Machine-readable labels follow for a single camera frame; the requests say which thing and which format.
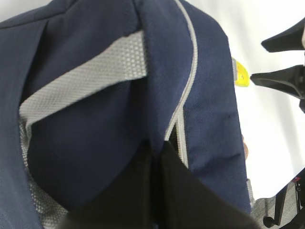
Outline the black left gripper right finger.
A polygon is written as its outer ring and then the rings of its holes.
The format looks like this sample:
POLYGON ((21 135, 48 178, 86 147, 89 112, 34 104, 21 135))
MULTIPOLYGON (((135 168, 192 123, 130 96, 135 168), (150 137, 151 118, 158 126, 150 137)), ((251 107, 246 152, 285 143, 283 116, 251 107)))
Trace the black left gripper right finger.
POLYGON ((182 163, 170 142, 160 154, 160 228, 257 229, 259 225, 202 184, 182 163))

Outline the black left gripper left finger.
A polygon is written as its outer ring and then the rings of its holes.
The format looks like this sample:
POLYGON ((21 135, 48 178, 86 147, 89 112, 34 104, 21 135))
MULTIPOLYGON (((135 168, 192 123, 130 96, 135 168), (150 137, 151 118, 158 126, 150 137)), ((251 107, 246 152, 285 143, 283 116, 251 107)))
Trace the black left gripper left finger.
POLYGON ((140 143, 126 168, 93 200, 64 217, 60 229, 153 229, 152 153, 140 143))

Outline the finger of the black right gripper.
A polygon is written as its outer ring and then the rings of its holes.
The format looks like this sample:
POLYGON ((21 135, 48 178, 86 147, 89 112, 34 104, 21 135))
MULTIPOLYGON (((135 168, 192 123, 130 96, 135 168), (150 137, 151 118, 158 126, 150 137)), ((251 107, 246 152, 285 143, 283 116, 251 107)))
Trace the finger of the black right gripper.
POLYGON ((304 51, 305 19, 289 29, 261 42, 268 52, 304 51))
POLYGON ((287 69, 255 73, 251 81, 262 87, 271 88, 289 94, 300 100, 299 107, 305 112, 305 66, 296 65, 287 69))

